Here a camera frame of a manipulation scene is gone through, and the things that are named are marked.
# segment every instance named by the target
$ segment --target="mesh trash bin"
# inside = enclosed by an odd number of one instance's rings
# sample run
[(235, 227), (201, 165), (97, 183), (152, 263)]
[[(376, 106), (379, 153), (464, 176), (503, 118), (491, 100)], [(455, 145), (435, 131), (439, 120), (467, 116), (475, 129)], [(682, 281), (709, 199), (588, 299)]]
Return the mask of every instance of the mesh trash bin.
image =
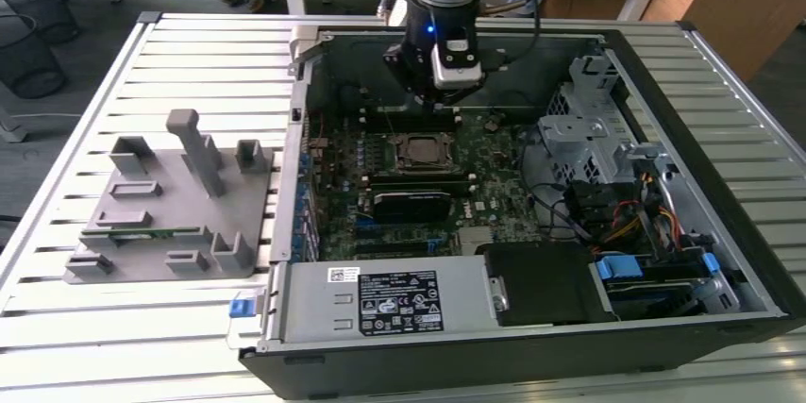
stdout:
[(51, 48), (36, 35), (33, 18), (0, 15), (0, 82), (20, 98), (40, 98), (65, 81)]
[(67, 0), (5, 0), (5, 3), (16, 14), (36, 19), (36, 33), (45, 42), (68, 42), (79, 35), (79, 25)]

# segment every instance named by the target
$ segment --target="power supply label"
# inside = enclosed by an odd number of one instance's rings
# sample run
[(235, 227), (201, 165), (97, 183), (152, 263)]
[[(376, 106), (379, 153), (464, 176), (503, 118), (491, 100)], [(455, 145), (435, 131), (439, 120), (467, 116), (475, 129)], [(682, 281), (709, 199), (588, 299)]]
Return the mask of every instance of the power supply label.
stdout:
[(358, 299), (366, 336), (444, 330), (436, 271), (362, 274)]

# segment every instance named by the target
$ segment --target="barcode sticker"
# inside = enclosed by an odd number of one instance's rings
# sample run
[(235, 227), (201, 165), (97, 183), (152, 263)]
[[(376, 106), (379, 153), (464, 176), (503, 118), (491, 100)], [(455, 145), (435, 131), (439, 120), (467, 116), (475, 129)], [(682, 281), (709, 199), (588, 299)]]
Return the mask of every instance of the barcode sticker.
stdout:
[(327, 283), (358, 282), (362, 268), (327, 268)]

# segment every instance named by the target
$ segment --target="open computer tower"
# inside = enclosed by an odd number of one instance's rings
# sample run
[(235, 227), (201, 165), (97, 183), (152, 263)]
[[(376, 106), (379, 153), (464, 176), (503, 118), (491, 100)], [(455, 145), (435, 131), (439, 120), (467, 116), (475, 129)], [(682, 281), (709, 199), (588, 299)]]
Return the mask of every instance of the open computer tower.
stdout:
[[(279, 396), (659, 371), (803, 324), (617, 30), (544, 30), (427, 115), (380, 62), (400, 33), (322, 28), (298, 68), (262, 335), (240, 350)], [(482, 46), (526, 40), (480, 29)]]

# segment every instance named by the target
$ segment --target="metal slotted platform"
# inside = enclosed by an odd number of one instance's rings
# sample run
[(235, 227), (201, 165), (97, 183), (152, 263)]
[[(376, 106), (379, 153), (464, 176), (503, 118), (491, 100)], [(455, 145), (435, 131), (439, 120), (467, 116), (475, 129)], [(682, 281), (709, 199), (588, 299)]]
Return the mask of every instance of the metal slotted platform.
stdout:
[[(266, 202), (259, 271), (248, 278), (69, 286), (64, 262), (112, 169), (119, 134), (177, 148), (171, 109), (201, 113), (215, 143), (259, 138), (282, 153), (294, 25), (378, 25), (371, 18), (165, 14), (137, 24), (96, 98), (0, 256), (0, 400), (279, 401), (226, 341), (228, 302), (266, 282), (280, 168)], [(483, 21), (530, 28), (531, 22)], [(802, 151), (713, 56), (671, 24), (547, 22), (618, 28), (661, 84), (750, 217), (806, 288), (806, 165)], [(657, 139), (650, 119), (631, 104)], [(276, 156), (275, 165), (282, 163)], [(806, 329), (738, 345), (678, 370), (463, 388), (367, 401), (806, 400)]]

